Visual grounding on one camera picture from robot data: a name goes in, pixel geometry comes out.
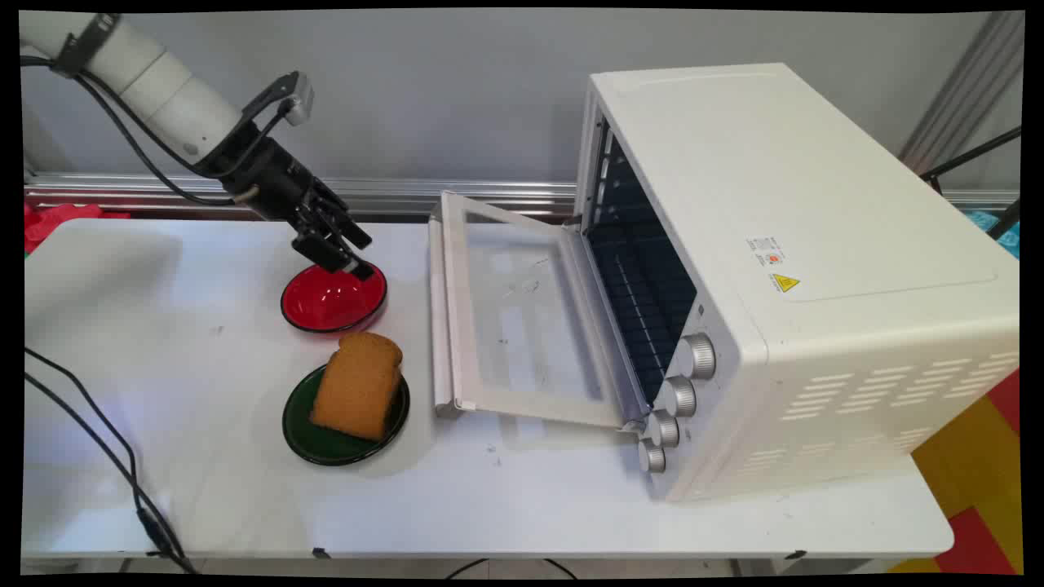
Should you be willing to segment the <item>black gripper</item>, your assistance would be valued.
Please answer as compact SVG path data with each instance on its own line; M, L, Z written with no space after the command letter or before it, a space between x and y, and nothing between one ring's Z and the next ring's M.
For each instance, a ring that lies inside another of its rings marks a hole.
M253 121L233 130L194 171L217 179L232 196L256 188L247 207L267 220L291 224L292 248L323 271L349 272L362 281L375 275L357 253L373 239L355 224L345 199Z

